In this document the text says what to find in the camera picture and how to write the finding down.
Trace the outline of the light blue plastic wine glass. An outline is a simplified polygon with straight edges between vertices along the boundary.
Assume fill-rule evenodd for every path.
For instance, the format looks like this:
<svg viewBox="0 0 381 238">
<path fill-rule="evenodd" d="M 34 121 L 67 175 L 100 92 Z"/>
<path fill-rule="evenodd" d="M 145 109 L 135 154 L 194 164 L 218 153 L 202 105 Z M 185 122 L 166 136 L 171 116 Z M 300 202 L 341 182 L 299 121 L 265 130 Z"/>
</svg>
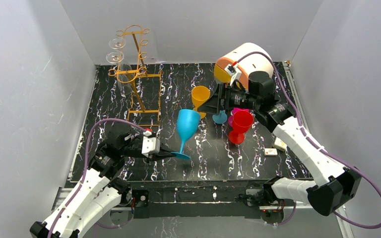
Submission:
<svg viewBox="0 0 381 238">
<path fill-rule="evenodd" d="M 225 110 L 221 110 L 217 115 L 212 115 L 212 120 L 216 124 L 224 124 L 228 120 Z"/>
</svg>

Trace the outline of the round drawer cabinet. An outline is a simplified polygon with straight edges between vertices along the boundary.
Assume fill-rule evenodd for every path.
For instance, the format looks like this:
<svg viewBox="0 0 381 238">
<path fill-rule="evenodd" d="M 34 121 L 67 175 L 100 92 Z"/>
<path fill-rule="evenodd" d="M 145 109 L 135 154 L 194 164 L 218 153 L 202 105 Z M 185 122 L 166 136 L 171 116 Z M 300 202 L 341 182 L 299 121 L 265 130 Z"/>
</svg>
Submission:
<svg viewBox="0 0 381 238">
<path fill-rule="evenodd" d="M 255 52 L 255 54 L 237 62 L 240 58 L 251 52 Z M 245 89 L 248 89 L 248 77 L 250 73 L 264 71 L 270 77 L 273 75 L 273 67 L 269 62 L 270 59 L 270 55 L 262 47 L 254 43 L 244 43 L 217 60 L 213 75 L 218 83 L 229 83 L 231 75 L 226 71 L 226 68 L 237 62 L 237 67 L 241 71 L 239 81 Z"/>
</svg>

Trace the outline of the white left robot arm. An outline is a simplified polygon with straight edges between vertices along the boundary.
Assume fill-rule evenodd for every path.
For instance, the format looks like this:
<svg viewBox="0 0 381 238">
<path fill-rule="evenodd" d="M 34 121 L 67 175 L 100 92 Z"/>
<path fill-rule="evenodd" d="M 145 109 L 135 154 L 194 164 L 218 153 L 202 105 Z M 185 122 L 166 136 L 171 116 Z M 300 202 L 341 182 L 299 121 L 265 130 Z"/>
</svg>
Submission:
<svg viewBox="0 0 381 238">
<path fill-rule="evenodd" d="M 126 157 L 157 161 L 173 157 L 173 150 L 152 133 L 133 135 L 128 125 L 114 125 L 93 153 L 85 178 L 43 222 L 30 228 L 34 238 L 81 238 L 111 208 L 119 205 L 130 184 L 119 178 Z"/>
</svg>

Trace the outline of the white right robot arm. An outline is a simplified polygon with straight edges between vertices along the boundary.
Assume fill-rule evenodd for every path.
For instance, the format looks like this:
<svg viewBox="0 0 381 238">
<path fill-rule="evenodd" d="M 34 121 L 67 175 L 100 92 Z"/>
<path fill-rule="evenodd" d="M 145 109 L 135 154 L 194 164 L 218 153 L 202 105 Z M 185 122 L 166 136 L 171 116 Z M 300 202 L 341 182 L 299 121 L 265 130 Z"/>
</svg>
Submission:
<svg viewBox="0 0 381 238">
<path fill-rule="evenodd" d="M 313 177 L 313 180 L 275 177 L 263 185 L 262 198 L 270 202 L 301 201 L 328 216 L 355 196 L 361 176 L 307 140 L 297 118 L 286 101 L 279 99 L 275 87 L 275 81 L 267 72 L 255 71 L 249 75 L 247 89 L 239 81 L 233 85 L 219 83 L 198 111 L 215 115 L 233 108 L 252 110 L 258 122 L 286 143 Z"/>
</svg>

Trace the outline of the magenta plastic wine glass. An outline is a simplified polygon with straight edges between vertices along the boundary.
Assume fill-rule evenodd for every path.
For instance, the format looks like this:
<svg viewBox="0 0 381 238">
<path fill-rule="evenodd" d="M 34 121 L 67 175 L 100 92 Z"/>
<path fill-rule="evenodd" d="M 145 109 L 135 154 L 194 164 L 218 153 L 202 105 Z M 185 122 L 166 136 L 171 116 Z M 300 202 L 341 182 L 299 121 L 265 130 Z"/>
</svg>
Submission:
<svg viewBox="0 0 381 238">
<path fill-rule="evenodd" d="M 239 112 L 239 111 L 246 111 L 246 112 L 248 112 L 249 109 L 233 108 L 231 110 L 230 116 L 228 117 L 228 124 L 229 124 L 229 126 L 232 126 L 232 124 L 233 124 L 233 116 L 234 116 L 234 114 L 236 112 Z"/>
</svg>

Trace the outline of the orange plastic wine glass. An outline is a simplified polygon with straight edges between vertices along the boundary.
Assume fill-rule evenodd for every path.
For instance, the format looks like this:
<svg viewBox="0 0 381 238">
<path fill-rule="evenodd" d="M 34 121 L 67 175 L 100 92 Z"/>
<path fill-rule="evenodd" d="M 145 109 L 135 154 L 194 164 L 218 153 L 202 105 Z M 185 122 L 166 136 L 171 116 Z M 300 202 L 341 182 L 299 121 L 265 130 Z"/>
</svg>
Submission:
<svg viewBox="0 0 381 238">
<path fill-rule="evenodd" d="M 191 91 L 193 110 L 197 112 L 199 106 L 210 98 L 210 90 L 205 86 L 196 86 Z"/>
</svg>

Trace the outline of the black marble table mat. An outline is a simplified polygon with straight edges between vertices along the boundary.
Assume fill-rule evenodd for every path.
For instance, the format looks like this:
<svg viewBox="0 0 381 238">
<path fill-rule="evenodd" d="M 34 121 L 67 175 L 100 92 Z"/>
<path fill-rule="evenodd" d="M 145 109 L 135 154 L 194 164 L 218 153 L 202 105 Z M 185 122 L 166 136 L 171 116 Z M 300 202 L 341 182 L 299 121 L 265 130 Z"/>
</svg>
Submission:
<svg viewBox="0 0 381 238">
<path fill-rule="evenodd" d="M 153 64 L 134 81 L 109 75 L 110 66 L 97 67 L 70 181 L 79 181 L 85 166 L 129 181 L 188 181 L 269 179 L 276 176 L 305 179 L 308 169 L 290 149 L 268 156 L 276 137 L 255 121 L 241 144 L 229 139 L 231 126 L 210 114 L 197 132 L 182 142 L 178 114 L 193 109 L 191 91 L 216 88 L 213 63 Z"/>
</svg>

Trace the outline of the cream rectangular box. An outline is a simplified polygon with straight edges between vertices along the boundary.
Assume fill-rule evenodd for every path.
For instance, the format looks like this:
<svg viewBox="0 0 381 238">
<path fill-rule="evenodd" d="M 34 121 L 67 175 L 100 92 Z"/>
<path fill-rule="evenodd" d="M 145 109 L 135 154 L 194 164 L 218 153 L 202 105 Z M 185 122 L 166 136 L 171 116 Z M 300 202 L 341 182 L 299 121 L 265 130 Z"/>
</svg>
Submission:
<svg viewBox="0 0 381 238">
<path fill-rule="evenodd" d="M 287 151 L 287 144 L 278 137 L 275 138 L 272 146 L 273 148 L 277 150 L 280 150 L 283 152 Z"/>
</svg>

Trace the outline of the small white box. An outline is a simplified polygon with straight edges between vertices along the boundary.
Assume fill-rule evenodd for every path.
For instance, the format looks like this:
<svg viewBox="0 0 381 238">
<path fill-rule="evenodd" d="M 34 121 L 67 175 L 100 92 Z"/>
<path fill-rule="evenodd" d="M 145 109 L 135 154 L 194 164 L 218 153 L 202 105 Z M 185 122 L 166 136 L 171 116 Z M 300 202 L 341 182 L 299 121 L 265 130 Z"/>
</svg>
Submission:
<svg viewBox="0 0 381 238">
<path fill-rule="evenodd" d="M 264 155 L 265 156 L 277 156 L 278 150 L 275 148 L 264 148 Z"/>
</svg>

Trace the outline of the clear wine glass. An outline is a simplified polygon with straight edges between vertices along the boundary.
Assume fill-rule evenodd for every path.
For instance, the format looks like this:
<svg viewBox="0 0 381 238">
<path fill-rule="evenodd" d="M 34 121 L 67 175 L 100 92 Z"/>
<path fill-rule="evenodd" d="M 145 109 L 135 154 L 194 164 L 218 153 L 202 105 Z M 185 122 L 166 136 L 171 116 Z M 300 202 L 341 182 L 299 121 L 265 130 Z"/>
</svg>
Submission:
<svg viewBox="0 0 381 238">
<path fill-rule="evenodd" d="M 106 55 L 106 61 L 109 64 L 119 64 L 124 59 L 124 53 L 121 51 L 112 51 Z"/>
<path fill-rule="evenodd" d="M 109 42 L 109 47 L 114 50 L 120 50 L 125 46 L 125 44 L 126 40 L 124 37 L 117 37 Z"/>
</svg>

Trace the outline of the red plastic wine glass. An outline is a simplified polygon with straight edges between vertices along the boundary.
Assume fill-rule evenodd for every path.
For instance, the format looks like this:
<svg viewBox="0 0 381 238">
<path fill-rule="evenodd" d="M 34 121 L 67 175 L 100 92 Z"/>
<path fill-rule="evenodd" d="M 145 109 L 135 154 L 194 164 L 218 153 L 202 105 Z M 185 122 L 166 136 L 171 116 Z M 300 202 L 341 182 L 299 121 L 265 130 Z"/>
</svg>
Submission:
<svg viewBox="0 0 381 238">
<path fill-rule="evenodd" d="M 232 118 L 232 131 L 229 133 L 229 140 L 233 144 L 241 144 L 245 140 L 245 133 L 254 122 L 252 113 L 248 111 L 238 111 Z"/>
</svg>

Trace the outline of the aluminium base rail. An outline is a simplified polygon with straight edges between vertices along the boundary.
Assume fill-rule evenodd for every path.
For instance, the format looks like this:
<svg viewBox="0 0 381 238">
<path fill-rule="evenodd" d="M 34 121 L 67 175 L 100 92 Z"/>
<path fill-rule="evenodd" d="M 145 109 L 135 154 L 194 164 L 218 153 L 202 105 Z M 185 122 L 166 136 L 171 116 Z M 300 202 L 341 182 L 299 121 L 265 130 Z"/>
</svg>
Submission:
<svg viewBox="0 0 381 238">
<path fill-rule="evenodd" d="M 260 220 L 273 225 L 282 223 L 297 212 L 307 209 L 313 211 L 310 205 L 302 202 L 286 201 L 285 205 L 274 208 L 262 202 L 257 205 L 254 200 L 242 194 L 253 195 L 259 188 L 238 187 L 174 187 L 171 184 L 155 187 L 155 185 L 137 185 L 126 196 L 125 201 L 112 208 L 112 212 L 133 211 L 136 219 L 164 217 L 243 217 Z"/>
</svg>

